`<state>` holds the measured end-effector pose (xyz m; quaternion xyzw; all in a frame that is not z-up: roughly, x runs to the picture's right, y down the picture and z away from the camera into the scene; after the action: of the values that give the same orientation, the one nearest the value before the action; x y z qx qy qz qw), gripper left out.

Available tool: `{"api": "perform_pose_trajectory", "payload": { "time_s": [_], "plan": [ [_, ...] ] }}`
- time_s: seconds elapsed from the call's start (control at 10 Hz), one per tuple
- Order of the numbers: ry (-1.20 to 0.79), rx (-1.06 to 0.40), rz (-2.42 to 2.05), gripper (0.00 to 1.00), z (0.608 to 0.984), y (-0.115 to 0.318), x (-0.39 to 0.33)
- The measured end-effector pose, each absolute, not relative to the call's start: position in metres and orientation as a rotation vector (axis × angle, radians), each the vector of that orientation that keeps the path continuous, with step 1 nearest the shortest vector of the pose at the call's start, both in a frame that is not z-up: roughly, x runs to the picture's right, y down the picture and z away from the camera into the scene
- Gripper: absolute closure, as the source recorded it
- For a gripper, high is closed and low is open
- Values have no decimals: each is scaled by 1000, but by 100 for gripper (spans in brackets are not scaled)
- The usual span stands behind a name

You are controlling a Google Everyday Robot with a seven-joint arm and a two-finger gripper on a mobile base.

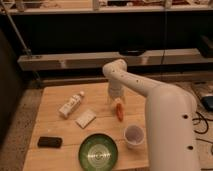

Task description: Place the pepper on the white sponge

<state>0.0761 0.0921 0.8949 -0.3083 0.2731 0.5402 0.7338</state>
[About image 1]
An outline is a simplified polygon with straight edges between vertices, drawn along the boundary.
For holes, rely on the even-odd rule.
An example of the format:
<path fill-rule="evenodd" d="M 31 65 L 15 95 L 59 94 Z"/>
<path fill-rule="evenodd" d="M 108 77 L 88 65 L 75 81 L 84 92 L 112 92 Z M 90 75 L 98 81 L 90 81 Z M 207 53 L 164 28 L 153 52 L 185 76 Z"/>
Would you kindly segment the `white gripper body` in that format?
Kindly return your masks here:
<path fill-rule="evenodd" d="M 108 85 L 108 102 L 113 103 L 116 100 L 125 101 L 123 87 Z"/>

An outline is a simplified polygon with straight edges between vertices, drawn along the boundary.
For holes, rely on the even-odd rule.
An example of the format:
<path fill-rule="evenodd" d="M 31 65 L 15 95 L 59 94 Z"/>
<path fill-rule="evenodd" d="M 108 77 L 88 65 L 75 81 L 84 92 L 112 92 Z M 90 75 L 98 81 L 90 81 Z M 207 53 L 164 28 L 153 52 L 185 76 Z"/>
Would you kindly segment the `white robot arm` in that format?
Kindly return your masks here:
<path fill-rule="evenodd" d="M 201 171 L 192 123 L 194 96 L 176 85 L 129 73 L 122 59 L 105 64 L 102 72 L 111 99 L 122 97 L 124 86 L 146 98 L 150 171 Z"/>

